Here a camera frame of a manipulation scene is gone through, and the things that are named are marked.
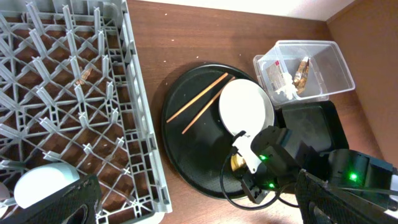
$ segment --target pair of chopsticks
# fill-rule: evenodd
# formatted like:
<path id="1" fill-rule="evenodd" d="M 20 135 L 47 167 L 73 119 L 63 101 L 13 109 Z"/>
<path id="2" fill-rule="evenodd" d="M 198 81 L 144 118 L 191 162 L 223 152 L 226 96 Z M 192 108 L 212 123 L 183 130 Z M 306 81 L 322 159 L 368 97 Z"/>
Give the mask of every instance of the pair of chopsticks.
<path id="1" fill-rule="evenodd" d="M 187 109 L 190 105 L 192 105 L 196 100 L 198 100 L 200 97 L 202 97 L 205 93 L 207 93 L 209 90 L 211 90 L 215 85 L 217 85 L 220 81 L 222 81 L 225 77 L 228 76 L 228 73 L 224 73 L 224 75 L 220 76 L 216 81 L 214 81 L 212 84 L 210 84 L 208 87 L 206 87 L 203 91 L 201 91 L 197 96 L 195 96 L 192 100 L 190 100 L 186 105 L 184 105 L 181 109 L 179 109 L 173 116 L 171 116 L 166 123 L 169 123 L 171 120 L 173 120 L 175 117 L 177 117 L 180 113 L 182 113 L 185 109 Z M 188 124 L 188 126 L 182 131 L 182 134 L 185 134 L 187 130 L 199 119 L 199 117 L 213 104 L 216 99 L 221 95 L 221 92 L 225 88 L 225 86 L 199 111 L 199 113 L 192 119 L 191 123 Z"/>

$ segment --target green led indicator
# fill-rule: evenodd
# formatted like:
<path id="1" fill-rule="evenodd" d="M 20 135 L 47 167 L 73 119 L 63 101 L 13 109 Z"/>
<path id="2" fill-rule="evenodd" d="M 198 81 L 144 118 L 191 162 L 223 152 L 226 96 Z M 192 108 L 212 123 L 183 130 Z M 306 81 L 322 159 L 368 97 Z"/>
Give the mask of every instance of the green led indicator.
<path id="1" fill-rule="evenodd" d="M 260 157 L 260 160 L 262 160 L 262 161 L 268 159 L 266 156 L 263 156 L 263 155 L 260 155 L 259 157 Z"/>
<path id="2" fill-rule="evenodd" d="M 357 176 L 355 173 L 350 173 L 350 175 L 349 175 L 349 179 L 350 179 L 350 180 L 356 181 L 357 178 L 358 178 L 358 176 Z"/>

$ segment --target dish rack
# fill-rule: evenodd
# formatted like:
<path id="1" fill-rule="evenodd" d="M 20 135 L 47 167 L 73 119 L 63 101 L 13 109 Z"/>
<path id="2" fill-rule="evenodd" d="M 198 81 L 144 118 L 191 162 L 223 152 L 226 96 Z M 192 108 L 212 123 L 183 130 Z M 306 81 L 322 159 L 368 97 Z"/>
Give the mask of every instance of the dish rack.
<path id="1" fill-rule="evenodd" d="M 172 211 L 125 0 L 0 1 L 0 181 L 52 162 L 96 174 L 97 223 Z"/>

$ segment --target black round tray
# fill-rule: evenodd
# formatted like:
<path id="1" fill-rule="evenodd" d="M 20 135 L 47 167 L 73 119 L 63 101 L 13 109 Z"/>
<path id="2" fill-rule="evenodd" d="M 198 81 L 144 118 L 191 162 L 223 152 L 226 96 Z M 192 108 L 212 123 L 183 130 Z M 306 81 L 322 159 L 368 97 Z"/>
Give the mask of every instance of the black round tray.
<path id="1" fill-rule="evenodd" d="M 237 79 L 255 82 L 248 74 L 228 65 L 202 65 L 185 72 L 171 86 L 162 112 L 162 137 L 171 163 L 192 187 L 214 198 L 224 198 L 220 187 L 220 170 L 232 144 L 232 135 L 220 119 L 218 100 L 185 134 L 182 131 L 231 76 L 213 87 L 171 122 L 166 123 L 166 120 L 225 72 Z M 224 177 L 227 193 L 232 198 L 243 197 L 240 182 L 232 176 L 231 167 L 227 168 Z"/>

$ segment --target wooden table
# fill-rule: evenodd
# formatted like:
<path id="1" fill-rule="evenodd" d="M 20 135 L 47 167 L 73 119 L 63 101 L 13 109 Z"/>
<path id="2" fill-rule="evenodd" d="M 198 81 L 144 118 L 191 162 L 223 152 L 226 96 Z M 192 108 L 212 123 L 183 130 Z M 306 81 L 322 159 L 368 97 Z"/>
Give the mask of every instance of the wooden table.
<path id="1" fill-rule="evenodd" d="M 188 69 L 225 63 L 256 78 L 253 57 L 277 40 L 332 40 L 326 22 L 245 12 L 127 0 L 137 52 L 169 186 L 173 212 L 162 223 L 302 223 L 298 209 L 280 202 L 248 212 L 209 198 L 188 185 L 164 151 L 160 116 L 170 85 Z M 338 110 L 350 148 L 381 158 L 355 91 L 330 98 Z M 251 205 L 247 200 L 240 201 Z"/>

